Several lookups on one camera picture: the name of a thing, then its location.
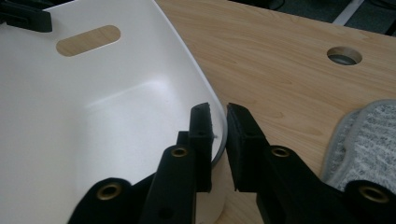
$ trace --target white plastic surface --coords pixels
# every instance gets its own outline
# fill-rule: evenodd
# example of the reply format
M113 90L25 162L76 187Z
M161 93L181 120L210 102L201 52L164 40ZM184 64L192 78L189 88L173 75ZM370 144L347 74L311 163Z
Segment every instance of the white plastic surface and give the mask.
M0 223L66 223L94 183L151 175L201 103L211 105L219 160L223 109L153 1L79 0L48 11L48 34L0 25ZM56 50L105 25L120 40L74 57ZM198 197L197 223L222 210L220 164L212 193Z

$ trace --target wooden desk surface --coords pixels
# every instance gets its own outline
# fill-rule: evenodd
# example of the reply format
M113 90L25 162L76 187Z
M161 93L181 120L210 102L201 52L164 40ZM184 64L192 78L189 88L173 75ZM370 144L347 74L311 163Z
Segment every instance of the wooden desk surface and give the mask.
M396 98L396 39L225 0L158 0L223 105L246 106L269 142L294 149L319 174L347 112ZM356 65L327 51L349 47ZM233 192L217 223L262 223L255 195Z

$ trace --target black plastic bracket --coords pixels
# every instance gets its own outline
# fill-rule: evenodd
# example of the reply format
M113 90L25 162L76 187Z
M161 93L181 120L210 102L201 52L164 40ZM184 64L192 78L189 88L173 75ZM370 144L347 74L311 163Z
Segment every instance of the black plastic bracket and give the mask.
M40 33L52 31L49 12L7 0L0 1L0 24L3 22L10 26Z
M209 104L193 107L190 129L163 152L157 173L135 185L119 178L96 183L68 223L194 223L196 192L211 188L213 139Z
M235 188L257 192L264 223L396 223L396 196L369 181L341 192L291 149L270 146L250 112L228 105L227 153Z

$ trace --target gray fabric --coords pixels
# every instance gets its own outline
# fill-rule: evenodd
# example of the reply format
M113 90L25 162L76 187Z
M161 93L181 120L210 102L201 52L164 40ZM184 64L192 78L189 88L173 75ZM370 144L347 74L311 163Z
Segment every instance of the gray fabric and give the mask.
M377 101L349 114L327 155L322 180L330 186L344 190L348 182L364 179L396 193L396 100Z
M321 179L323 182L329 181L341 165L346 155L344 143L346 141L347 134L360 112L360 110L352 111L338 123L335 129L335 134L332 135L329 149L325 155L325 161L323 162L321 173Z

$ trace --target round grommet hole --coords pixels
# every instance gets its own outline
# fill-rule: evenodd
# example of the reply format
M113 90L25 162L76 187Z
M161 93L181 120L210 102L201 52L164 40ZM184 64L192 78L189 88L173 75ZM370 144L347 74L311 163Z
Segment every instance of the round grommet hole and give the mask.
M361 62L361 54L352 48L335 47L327 51L327 57L334 63L341 65L355 65Z
M101 188L96 193L99 200L107 201L120 195L122 186L119 183L109 183Z
M281 147L275 147L271 150L272 154L277 157L288 157L290 153L285 149Z
M387 203L389 197L387 194L382 192L380 189L376 189L370 186L360 186L359 193L366 199L375 203Z
M184 156L187 156L189 151L186 148L178 147L178 148L172 149L171 153L172 153L172 156L174 156L174 157L184 157Z

